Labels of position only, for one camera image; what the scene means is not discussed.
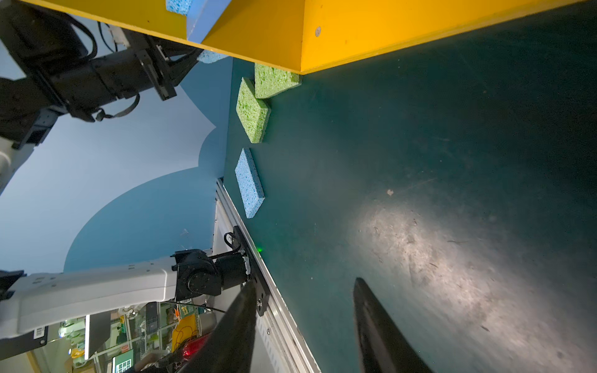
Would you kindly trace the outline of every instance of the light blue wall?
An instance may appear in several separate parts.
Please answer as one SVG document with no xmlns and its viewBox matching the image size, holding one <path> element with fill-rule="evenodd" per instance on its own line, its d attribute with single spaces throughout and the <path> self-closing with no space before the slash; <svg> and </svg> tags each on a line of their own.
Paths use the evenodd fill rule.
<svg viewBox="0 0 597 373">
<path fill-rule="evenodd" d="M 97 23 L 80 20 L 96 34 L 99 54 L 106 53 Z M 60 272 L 170 255 L 180 245 L 208 248 L 215 179 L 223 173 L 231 62 L 197 65 L 183 84 L 192 94 L 178 87 L 177 97 L 162 102 L 154 90 L 143 92 L 124 118 L 94 124 L 59 118 L 0 196 L 0 269 Z M 0 76 L 16 73 L 0 50 Z M 203 83 L 191 76 L 207 76 L 212 88 L 194 89 Z M 203 107 L 209 114 L 192 100 L 209 102 Z M 117 102 L 107 111 L 129 104 Z"/>
<path fill-rule="evenodd" d="M 191 70 L 182 87 L 216 126 L 203 142 L 198 166 L 148 181 L 105 206 L 75 238 L 65 271 L 211 247 L 216 179 L 224 174 L 231 79 L 232 58 Z"/>
</svg>

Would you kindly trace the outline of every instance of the cable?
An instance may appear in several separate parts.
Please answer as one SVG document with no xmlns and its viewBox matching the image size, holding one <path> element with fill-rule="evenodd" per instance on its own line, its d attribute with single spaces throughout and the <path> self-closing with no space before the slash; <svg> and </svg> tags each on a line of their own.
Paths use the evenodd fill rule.
<svg viewBox="0 0 597 373">
<path fill-rule="evenodd" d="M 106 48 L 108 48 L 110 50 L 110 52 L 114 53 L 115 50 L 113 50 L 112 48 L 110 48 L 110 46 L 108 45 L 108 43 L 106 42 L 106 40 L 104 39 L 104 33 L 101 30 L 101 22 L 97 21 L 97 29 L 100 31 L 100 36 L 101 36 L 101 41 L 104 42 L 104 45 L 106 46 Z"/>
<path fill-rule="evenodd" d="M 60 20 L 70 23 L 71 25 L 73 25 L 76 28 L 78 28 L 79 30 L 81 30 L 82 33 L 84 33 L 91 39 L 91 44 L 92 44 L 91 53 L 89 53 L 87 56 L 83 57 L 83 59 L 82 59 L 83 61 L 92 60 L 97 56 L 97 41 L 96 41 L 95 37 L 93 36 L 93 34 L 91 33 L 91 31 L 89 31 L 89 29 L 87 27 L 85 27 L 84 24 L 77 21 L 72 16 L 70 16 L 66 13 L 50 10 L 48 8 L 39 7 L 39 6 L 35 6 L 35 9 L 37 9 L 40 12 L 43 12 L 45 14 L 48 14 L 51 17 L 58 18 Z"/>
<path fill-rule="evenodd" d="M 208 307 L 208 306 L 198 306 L 198 305 L 196 305 L 196 304 L 192 304 L 192 303 L 169 302 L 169 301 L 160 302 L 160 303 L 168 303 L 168 304 L 180 304 L 181 306 L 194 306 L 194 307 L 201 307 L 201 308 L 204 308 L 204 309 L 206 309 L 206 310 L 213 310 L 213 311 L 218 311 L 218 312 L 226 313 L 226 311 L 222 311 L 222 310 L 219 310 L 219 309 L 217 309 L 217 308 Z"/>
<path fill-rule="evenodd" d="M 242 248 L 242 244 L 241 244 L 241 242 L 239 240 L 238 247 L 232 246 L 234 244 L 234 239 L 235 239 L 234 233 L 232 233 L 232 232 L 225 233 L 224 234 L 224 242 L 232 250 L 231 251 L 225 251 L 225 252 L 222 252 L 220 254 L 212 255 L 212 256 L 210 256 L 210 259 L 216 260 L 218 258 L 227 257 L 228 255 L 236 254 Z"/>
<path fill-rule="evenodd" d="M 114 114 L 114 115 L 106 114 L 104 109 L 100 108 L 100 112 L 97 114 L 96 120 L 98 122 L 101 122 L 104 119 L 120 118 L 121 116 L 130 114 L 137 107 L 137 105 L 139 105 L 140 100 L 141 100 L 141 95 L 139 93 L 137 93 L 137 96 L 135 97 L 135 101 L 131 104 L 131 106 L 129 106 L 128 108 L 126 108 L 123 111 L 121 111 L 117 114 Z"/>
</svg>

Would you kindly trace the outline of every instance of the sponge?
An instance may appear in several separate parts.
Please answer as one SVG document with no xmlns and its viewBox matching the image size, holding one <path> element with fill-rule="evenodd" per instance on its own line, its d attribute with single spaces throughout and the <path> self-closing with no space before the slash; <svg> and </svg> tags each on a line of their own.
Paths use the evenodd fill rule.
<svg viewBox="0 0 597 373">
<path fill-rule="evenodd" d="M 214 63 L 214 62 L 222 60 L 226 57 L 228 57 L 228 56 L 225 54 L 204 50 L 203 52 L 201 52 L 199 57 L 197 57 L 197 61 L 203 62 L 203 63 Z"/>
<path fill-rule="evenodd" d="M 261 181 L 257 175 L 257 169 L 253 162 L 251 151 L 247 148 L 241 150 L 241 156 L 238 159 L 236 168 L 236 180 L 238 188 L 241 190 L 242 204 L 245 207 L 245 214 L 250 219 L 255 216 L 257 210 L 265 200 Z"/>
<path fill-rule="evenodd" d="M 255 98 L 253 83 L 247 78 L 242 78 L 236 101 L 236 113 L 249 136 L 249 141 L 253 144 L 263 140 L 270 112 L 271 110 L 265 102 Z"/>
<path fill-rule="evenodd" d="M 255 97 L 257 98 L 273 97 L 300 84 L 299 74 L 255 64 Z"/>
<path fill-rule="evenodd" d="M 166 10 L 186 16 L 193 0 L 166 0 Z"/>
</svg>

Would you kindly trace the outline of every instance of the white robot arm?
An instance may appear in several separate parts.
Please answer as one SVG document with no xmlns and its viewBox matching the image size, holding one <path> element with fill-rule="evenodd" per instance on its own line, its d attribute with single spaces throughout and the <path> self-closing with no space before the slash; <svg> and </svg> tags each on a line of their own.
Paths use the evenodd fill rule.
<svg viewBox="0 0 597 373">
<path fill-rule="evenodd" d="M 175 297 L 174 258 L 73 273 L 23 276 L 0 301 L 0 339 L 66 319 Z"/>
</svg>

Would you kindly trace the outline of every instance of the yellow wooden board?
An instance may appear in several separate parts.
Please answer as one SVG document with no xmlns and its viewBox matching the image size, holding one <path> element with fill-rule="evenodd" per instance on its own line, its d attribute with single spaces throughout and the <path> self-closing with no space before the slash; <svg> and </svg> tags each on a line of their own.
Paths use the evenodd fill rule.
<svg viewBox="0 0 597 373">
<path fill-rule="evenodd" d="M 305 74 L 579 0 L 232 0 L 202 44 L 165 0 L 25 1 Z"/>
<path fill-rule="evenodd" d="M 165 0 L 25 0 L 229 56 L 300 72 L 304 0 L 233 0 L 202 44 L 186 40 L 186 17 Z"/>
<path fill-rule="evenodd" d="M 301 72 L 327 69 L 577 1 L 306 0 Z"/>
</svg>

